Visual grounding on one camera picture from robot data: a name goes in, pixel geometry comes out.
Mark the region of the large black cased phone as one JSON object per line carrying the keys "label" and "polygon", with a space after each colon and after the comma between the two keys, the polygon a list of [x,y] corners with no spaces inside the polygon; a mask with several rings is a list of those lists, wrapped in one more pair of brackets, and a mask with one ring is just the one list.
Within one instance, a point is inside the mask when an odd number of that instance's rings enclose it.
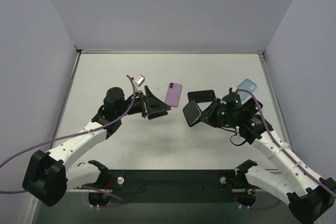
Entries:
{"label": "large black cased phone", "polygon": [[195,125],[202,115],[198,104],[194,100],[191,100],[182,111],[189,127]]}

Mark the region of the purple bare phone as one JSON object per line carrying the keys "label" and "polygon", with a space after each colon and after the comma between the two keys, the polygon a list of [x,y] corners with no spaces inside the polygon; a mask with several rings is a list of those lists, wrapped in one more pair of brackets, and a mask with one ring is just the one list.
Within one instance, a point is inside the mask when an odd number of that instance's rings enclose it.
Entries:
{"label": "purple bare phone", "polygon": [[172,106],[175,108],[178,107],[180,97],[181,97],[182,87],[183,86],[180,83],[174,83],[174,82],[169,83],[164,102],[169,106]]}

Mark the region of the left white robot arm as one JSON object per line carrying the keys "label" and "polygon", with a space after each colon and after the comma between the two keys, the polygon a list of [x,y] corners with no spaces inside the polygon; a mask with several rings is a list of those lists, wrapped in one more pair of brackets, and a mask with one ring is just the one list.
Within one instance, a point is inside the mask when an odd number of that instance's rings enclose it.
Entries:
{"label": "left white robot arm", "polygon": [[72,165],[95,145],[108,139],[121,126],[125,115],[140,113],[149,120],[165,116],[171,107],[157,98],[147,86],[134,91],[128,99],[119,87],[107,91],[103,105],[92,120],[77,134],[46,152],[36,151],[30,158],[22,187],[51,207],[64,194],[85,184],[96,188],[106,185],[108,169],[97,161]]}

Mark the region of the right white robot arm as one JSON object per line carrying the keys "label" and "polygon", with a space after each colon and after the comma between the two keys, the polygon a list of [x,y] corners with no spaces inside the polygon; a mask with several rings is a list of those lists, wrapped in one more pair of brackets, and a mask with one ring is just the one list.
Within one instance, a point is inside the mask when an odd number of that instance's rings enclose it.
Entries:
{"label": "right white robot arm", "polygon": [[253,161],[235,168],[236,177],[285,203],[300,223],[314,223],[335,202],[335,180],[323,178],[301,160],[265,119],[261,103],[252,96],[242,103],[238,92],[215,99],[200,121],[216,128],[233,128],[278,169],[275,175]]}

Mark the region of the small black cased phone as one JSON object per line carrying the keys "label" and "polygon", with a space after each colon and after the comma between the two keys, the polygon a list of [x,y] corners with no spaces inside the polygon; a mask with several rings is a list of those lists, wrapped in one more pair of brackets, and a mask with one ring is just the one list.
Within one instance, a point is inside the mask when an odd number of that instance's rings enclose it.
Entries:
{"label": "small black cased phone", "polygon": [[243,104],[243,107],[247,110],[250,116],[254,116],[259,113],[259,109],[263,108],[263,104],[259,101],[255,101],[253,98],[250,98]]}

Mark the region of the black bare phone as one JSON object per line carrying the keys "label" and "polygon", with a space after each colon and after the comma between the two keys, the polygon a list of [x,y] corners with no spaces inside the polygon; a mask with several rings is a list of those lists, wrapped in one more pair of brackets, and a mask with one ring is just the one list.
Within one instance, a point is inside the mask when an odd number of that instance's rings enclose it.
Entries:
{"label": "black bare phone", "polygon": [[189,101],[196,103],[213,102],[216,99],[214,90],[191,91],[187,93]]}

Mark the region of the light blue phone case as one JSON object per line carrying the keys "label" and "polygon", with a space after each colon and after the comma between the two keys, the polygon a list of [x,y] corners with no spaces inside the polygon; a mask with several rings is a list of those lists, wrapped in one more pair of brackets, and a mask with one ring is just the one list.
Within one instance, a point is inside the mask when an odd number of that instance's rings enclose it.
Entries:
{"label": "light blue phone case", "polygon": [[[245,79],[243,82],[241,82],[237,86],[237,89],[240,89],[240,90],[244,89],[244,90],[248,90],[249,92],[253,93],[257,89],[257,84],[251,81],[250,79]],[[248,92],[239,91],[238,94],[240,95],[240,99],[242,102],[245,102],[251,98],[251,95]]]}

